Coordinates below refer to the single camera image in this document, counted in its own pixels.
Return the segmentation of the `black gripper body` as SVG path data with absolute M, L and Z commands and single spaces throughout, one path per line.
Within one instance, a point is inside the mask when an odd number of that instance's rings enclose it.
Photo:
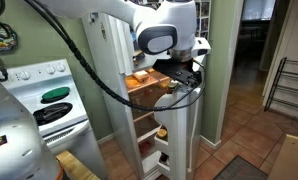
M 202 83 L 200 71 L 193 70 L 193 62 L 178 62 L 172 59 L 158 59 L 152 68 L 188 87 L 197 87 Z

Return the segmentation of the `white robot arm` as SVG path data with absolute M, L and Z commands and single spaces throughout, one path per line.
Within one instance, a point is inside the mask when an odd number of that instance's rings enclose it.
M 195 35 L 196 6 L 192 0 L 164 0 L 152 9 L 129 0 L 25 0 L 58 32 L 95 83 L 116 101 L 145 111 L 111 90 L 95 73 L 58 19 L 82 18 L 100 12 L 129 24 L 136 33 L 138 47 L 154 58 L 155 70 L 192 88 L 200 78 L 185 64 L 211 51 L 204 38 Z M 156 56 L 166 53 L 166 59 Z M 0 180 L 45 178 L 61 180 L 63 168 L 38 133 L 29 111 L 2 85 L 9 74 L 0 61 Z

